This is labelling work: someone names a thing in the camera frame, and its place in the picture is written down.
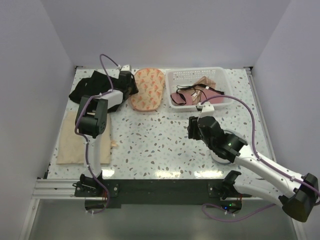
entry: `orange patterned oval pad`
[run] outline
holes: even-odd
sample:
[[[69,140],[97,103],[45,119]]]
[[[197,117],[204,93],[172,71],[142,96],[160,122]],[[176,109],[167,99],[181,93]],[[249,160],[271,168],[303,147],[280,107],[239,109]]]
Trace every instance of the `orange patterned oval pad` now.
[[[130,98],[132,107],[140,112],[156,110],[161,103],[165,75],[156,68],[144,68],[134,75],[139,92]]]

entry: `wall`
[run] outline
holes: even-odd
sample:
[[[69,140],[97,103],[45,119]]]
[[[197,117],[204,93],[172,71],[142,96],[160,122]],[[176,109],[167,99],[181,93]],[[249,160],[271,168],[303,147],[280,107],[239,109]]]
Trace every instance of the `wall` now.
[[[39,0],[2,0],[0,33],[0,232],[16,240],[48,167],[74,67]]]
[[[290,0],[41,0],[71,60],[253,66]]]
[[[320,1],[292,0],[254,66],[254,80],[279,163],[320,178]],[[319,239],[320,208],[304,225]]]

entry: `purple cable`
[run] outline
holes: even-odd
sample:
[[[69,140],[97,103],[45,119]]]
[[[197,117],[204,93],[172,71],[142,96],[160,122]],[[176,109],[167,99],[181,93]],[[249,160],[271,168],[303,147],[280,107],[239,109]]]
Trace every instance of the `purple cable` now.
[[[252,213],[250,213],[250,214],[248,214],[248,215],[246,215],[246,216],[243,216],[243,217],[240,217],[240,218],[234,219],[234,220],[220,219],[220,218],[217,218],[217,217],[215,217],[215,216],[212,216],[211,214],[209,214],[208,212],[206,212],[206,210],[205,210],[206,206],[214,207],[214,208],[220,209],[220,210],[222,210],[222,211],[226,211],[226,210],[224,210],[224,209],[223,209],[222,207],[220,207],[220,206],[217,206],[217,205],[214,205],[214,204],[211,204],[211,203],[205,203],[205,204],[202,205],[202,208],[201,208],[201,209],[202,209],[202,212],[203,212],[207,217],[209,217],[209,218],[211,218],[211,219],[213,219],[213,220],[217,220],[217,221],[219,221],[219,222],[223,222],[223,223],[236,223],[236,222],[240,222],[240,221],[242,221],[242,220],[248,219],[248,218],[250,218],[251,216],[253,216],[253,215],[257,214],[257,213],[262,212],[263,210],[269,209],[269,208],[275,206],[275,204],[269,204],[269,205],[267,205],[267,206],[261,207],[261,208],[255,210],[254,212],[252,212]]]
[[[293,176],[290,176],[289,174],[281,171],[280,169],[276,168],[275,166],[271,165],[270,163],[268,163],[267,161],[265,161],[263,158],[261,158],[256,150],[256,144],[255,144],[255,129],[256,129],[256,123],[255,123],[255,117],[254,117],[254,114],[253,112],[251,111],[250,107],[245,104],[242,100],[234,97],[234,96],[228,96],[228,95],[219,95],[219,96],[211,96],[209,98],[207,98],[206,100],[204,100],[203,102],[201,102],[201,104],[204,104],[205,102],[211,100],[211,99],[215,99],[215,98],[228,98],[228,99],[233,99],[233,100],[236,100],[238,101],[239,103],[241,103],[243,106],[245,106],[245,108],[249,111],[250,113],[250,116],[251,116],[251,120],[252,120],[252,150],[254,152],[254,155],[258,158],[259,161],[263,162],[265,165],[267,165],[269,168],[271,168],[272,170],[276,171],[277,173],[283,175],[284,177],[288,178],[288,179],[293,179],[295,182],[299,183],[299,184],[302,184],[304,186],[306,186],[307,188],[311,189],[312,191],[314,191],[318,197],[320,197],[320,192],[315,189],[313,186],[307,184],[306,182],[304,181],[301,181],[299,179],[296,179],[294,178]],[[315,206],[318,206],[320,205],[320,200],[318,202],[315,203]]]
[[[101,93],[100,95],[93,95],[93,96],[89,97],[88,101],[86,101],[86,103],[85,103],[82,111],[80,112],[80,116],[79,116],[78,120],[76,121],[76,123],[75,123],[75,128],[74,128],[74,133],[77,134],[77,135],[79,135],[79,136],[84,137],[84,139],[85,139],[85,141],[86,141],[86,144],[85,144],[85,163],[88,165],[88,170],[89,170],[90,174],[92,175],[93,179],[105,190],[106,195],[107,195],[107,200],[106,200],[106,204],[104,205],[104,207],[103,207],[101,210],[99,210],[99,211],[93,212],[93,214],[101,213],[102,211],[104,211],[104,210],[108,207],[108,205],[109,205],[109,203],[110,203],[110,193],[109,193],[109,190],[106,188],[106,186],[103,185],[103,184],[97,179],[97,177],[96,177],[95,174],[92,172],[92,169],[91,169],[91,167],[90,167],[90,165],[89,165],[89,159],[88,159],[89,139],[87,138],[86,135],[77,132],[77,130],[78,130],[78,127],[79,127],[79,124],[80,124],[80,120],[81,120],[81,118],[84,116],[85,111],[87,110],[87,107],[88,107],[88,105],[90,104],[91,100],[94,99],[94,98],[100,98],[100,97],[102,97],[102,96],[104,96],[104,95],[110,94],[110,93],[112,93],[112,91],[114,90],[114,85],[113,85],[113,83],[112,83],[112,81],[111,81],[110,76],[109,76],[108,73],[107,73],[107,70],[106,70],[106,68],[105,68],[104,63],[102,62],[102,56],[107,57],[108,59],[110,59],[115,65],[117,65],[117,66],[119,66],[119,65],[118,65],[115,61],[113,61],[110,57],[108,57],[107,55],[105,55],[105,54],[100,54],[100,62],[101,62],[101,65],[102,65],[102,67],[103,67],[103,70],[104,70],[104,72],[105,72],[105,74],[106,74],[106,76],[107,76],[107,78],[108,78],[108,80],[109,80],[109,82],[110,82],[111,89],[110,89],[109,91],[107,91],[107,92]]]

